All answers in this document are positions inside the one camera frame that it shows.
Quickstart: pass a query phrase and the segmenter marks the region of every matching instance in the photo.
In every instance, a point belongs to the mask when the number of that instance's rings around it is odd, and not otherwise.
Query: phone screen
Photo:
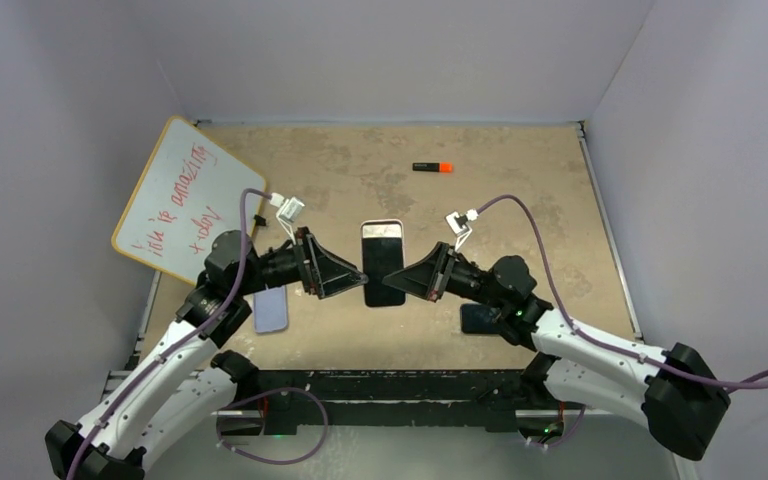
[[[477,303],[461,305],[461,332],[476,334],[499,334],[499,326],[493,322],[499,315],[498,308]]]
[[[361,226],[361,256],[363,273],[369,282],[363,286],[367,307],[404,305],[405,292],[388,287],[381,280],[396,270],[405,268],[402,222],[376,220]]]

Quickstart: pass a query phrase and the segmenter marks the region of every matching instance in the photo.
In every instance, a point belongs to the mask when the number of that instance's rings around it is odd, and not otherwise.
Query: white enclosure
[[[0,478],[54,478],[45,431],[133,347],[152,273],[110,235],[173,114],[590,120],[647,339],[768,367],[768,0],[0,0]],[[522,478],[672,478],[623,425],[564,454],[598,468]],[[768,478],[768,391],[733,396],[698,473]]]

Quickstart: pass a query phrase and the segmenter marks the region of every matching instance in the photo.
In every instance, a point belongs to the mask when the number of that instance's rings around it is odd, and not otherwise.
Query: beige speckled surface
[[[443,217],[502,193],[533,209],[553,272],[573,316],[631,338],[632,330],[599,209],[573,127],[210,127],[206,135],[260,171],[270,191],[308,205],[307,225],[325,248],[356,264],[360,224],[399,218],[406,264],[438,240],[454,243]],[[454,173],[412,172],[410,164],[452,162]],[[271,207],[265,214],[271,217]],[[551,300],[534,236],[512,202],[488,210],[462,252],[483,268],[522,255]],[[255,235],[259,251],[285,233],[272,225]],[[155,345],[190,287],[163,276],[146,347]],[[261,368],[521,368],[533,353],[501,338],[460,333],[464,300],[436,304],[408,297],[402,307],[370,309],[360,288],[327,300],[288,289],[290,328],[256,335],[251,318],[226,348]]]

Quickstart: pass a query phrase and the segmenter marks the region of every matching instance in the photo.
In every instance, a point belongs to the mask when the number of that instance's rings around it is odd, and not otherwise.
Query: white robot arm
[[[386,276],[383,283],[433,302],[450,292],[497,309],[494,322],[501,336],[538,353],[526,372],[539,378],[552,397],[626,417],[689,459],[704,454],[730,405],[730,390],[768,388],[768,382],[758,382],[768,372],[748,379],[756,383],[720,382],[690,347],[677,343],[666,350],[632,342],[572,319],[551,275],[557,308],[532,293],[537,282],[519,256],[502,257],[489,270],[469,262],[458,253],[472,231],[469,222],[494,201],[467,215],[455,212],[447,217],[458,236],[455,246],[439,242],[424,259]],[[75,466],[74,480],[142,479],[145,470],[201,419],[234,400],[259,394],[251,390],[256,382],[248,381],[257,373],[248,359],[230,351],[215,355],[251,314],[243,295],[298,281],[321,299],[367,281],[354,265],[319,246],[305,227],[292,241],[263,256],[252,248],[240,258],[243,249],[237,247],[242,241],[239,231],[216,239],[197,287],[157,347],[110,400],[77,424],[60,421],[49,430],[46,446],[59,478],[67,478],[70,466]],[[546,262],[539,235],[538,244]],[[245,275],[234,280],[243,265]],[[231,298],[229,292],[236,295],[228,308],[205,329],[218,306]],[[178,348],[167,354],[170,345]],[[193,377],[212,356],[211,368]],[[110,414],[110,402],[117,399]]]

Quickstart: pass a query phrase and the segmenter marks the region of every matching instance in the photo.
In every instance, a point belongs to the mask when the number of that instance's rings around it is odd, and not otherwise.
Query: purple cable
[[[564,442],[570,439],[572,437],[572,434],[575,433],[576,430],[578,430],[578,426],[581,425],[581,420],[584,419],[584,411],[587,410],[586,406],[582,406],[581,410],[578,411],[578,416],[575,417],[575,421],[572,422],[572,425],[570,426],[570,429],[564,432],[563,435],[561,435],[561,438],[558,439],[556,442],[547,443],[547,448],[555,448],[561,446]]]
[[[206,329],[210,328],[214,323],[216,323],[217,320],[219,320],[219,317],[222,316],[223,313],[225,313],[225,310],[228,308],[229,305],[231,305],[231,302],[234,301],[234,297],[237,295],[237,291],[240,289],[240,284],[243,282],[243,272],[246,268],[246,254],[248,253],[248,235],[246,232],[248,229],[246,228],[246,196],[250,193],[253,193],[255,195],[260,195],[261,197],[265,199],[272,198],[271,194],[261,192],[260,190],[255,190],[253,188],[247,188],[243,190],[243,193],[240,194],[240,231],[242,232],[242,235],[240,235],[240,266],[237,269],[237,276],[234,278],[234,285],[231,286],[231,291],[228,292],[228,296],[225,298],[225,301],[222,302],[221,305],[219,305],[219,308],[216,309],[213,314],[211,314],[207,320],[204,321],[198,328],[193,330],[192,332],[188,333],[184,337],[182,337],[177,342],[173,343],[169,346],[166,350],[163,351],[163,353],[160,354],[160,357],[167,358],[169,355],[174,353],[176,350],[181,348],[184,344],[186,344],[190,339],[195,337],[196,335],[200,334],[201,332],[205,331]],[[143,369],[139,374],[137,374],[136,377],[134,377],[134,380],[125,386],[125,388],[122,389],[122,392],[114,398],[110,402],[110,406],[107,407],[107,410],[104,411],[104,413],[98,418],[98,422],[100,424],[106,424],[108,420],[110,420],[110,417],[113,416],[113,414],[116,412],[116,409],[119,408],[120,405],[122,405],[122,402],[125,401],[126,398],[128,398],[128,395],[131,394],[131,392],[134,391],[135,388],[137,388],[149,375],[151,375],[154,370],[161,365],[160,362],[157,361],[157,359],[151,360],[151,362],[146,366],[145,369]],[[66,474],[66,480],[75,480],[75,475],[78,472],[78,465],[80,464],[81,460],[83,459],[84,454],[86,453],[87,449],[89,448],[90,444],[92,443],[93,439],[96,435],[98,435],[98,432],[101,431],[101,427],[98,425],[94,426],[92,430],[90,430],[89,434],[87,434],[87,437],[84,439],[83,442],[81,442],[81,446],[78,447],[77,453],[75,453],[75,457],[72,459],[72,464],[69,465],[69,472]]]
[[[546,279],[549,282],[549,289],[552,290],[552,296],[555,297],[555,302],[558,304],[558,310],[560,310],[561,315],[564,317],[564,321],[566,322],[567,326],[569,326],[569,328],[572,329],[572,331],[580,335],[581,338],[583,338],[584,340],[588,341],[593,345],[596,345],[597,347],[601,347],[601,348],[604,348],[605,350],[609,350],[611,352],[618,353],[620,355],[624,355],[626,357],[639,361],[639,357],[637,353],[631,350],[626,350],[624,348],[617,347],[615,345],[611,345],[610,343],[603,342],[599,339],[593,338],[587,333],[585,333],[583,330],[579,329],[577,326],[574,325],[572,317],[570,317],[569,314],[567,313],[567,309],[564,306],[564,302],[561,301],[561,296],[558,294],[558,289],[555,287],[555,280],[554,278],[552,278],[552,270],[549,267],[549,258],[546,256],[546,247],[544,247],[543,245],[543,238],[540,236],[540,230],[537,228],[537,222],[534,220],[534,216],[531,214],[531,211],[528,210],[528,207],[526,207],[525,204],[522,203],[522,200],[520,200],[519,198],[511,194],[499,195],[498,197],[490,200],[489,202],[485,203],[484,205],[476,209],[476,212],[480,215],[482,212],[490,208],[496,202],[499,202],[506,198],[516,202],[516,204],[519,205],[520,208],[522,208],[522,211],[525,212],[525,215],[528,217],[528,221],[531,222],[531,228],[534,230],[534,236],[537,238],[537,246],[540,248],[540,256],[543,258],[543,267],[546,270]],[[714,380],[712,378],[694,375],[692,373],[687,373],[675,367],[667,365],[663,362],[653,360],[649,357],[643,358],[643,362],[648,363],[649,365],[658,367],[662,370],[666,370],[672,373],[673,375],[684,378],[686,380],[691,380],[691,381],[701,383],[703,385],[709,385],[712,387],[724,388],[726,389],[727,393],[732,393],[735,390],[762,390],[762,389],[768,388],[768,381],[765,381],[765,382],[758,381],[758,380],[761,380],[762,378],[768,377],[768,369],[764,370],[763,372],[758,372],[755,375],[752,375],[740,382],[726,382],[722,380]]]
[[[222,432],[219,429],[219,420],[217,420],[216,421],[216,437],[219,439],[219,443],[223,447],[227,448],[229,451],[233,453],[236,453],[237,455],[242,455],[246,458],[250,458],[252,460],[256,460],[261,463],[267,463],[269,465],[292,465],[294,463],[303,462],[308,458],[314,456],[316,452],[318,452],[319,449],[322,448],[322,445],[325,443],[325,438],[328,435],[328,414],[325,413],[325,405],[323,405],[318,398],[316,398],[312,393],[308,392],[307,390],[302,390],[301,388],[296,388],[296,387],[276,388],[274,390],[268,390],[266,392],[259,393],[253,397],[240,400],[239,402],[234,402],[231,405],[228,405],[227,407],[225,407],[223,410],[231,410],[234,408],[239,408],[247,403],[251,403],[251,402],[254,402],[255,400],[260,400],[261,398],[268,397],[270,395],[274,395],[276,393],[281,393],[281,392],[294,392],[294,393],[300,393],[302,395],[306,395],[311,400],[313,400],[313,403],[315,403],[316,406],[319,407],[319,411],[322,412],[322,435],[320,435],[319,441],[316,442],[316,445],[314,445],[314,447],[309,452],[305,453],[301,457],[293,458],[290,460],[272,460],[271,458],[264,458],[264,457],[255,455],[253,453],[240,450],[239,448],[228,443],[228,441],[222,437]]]

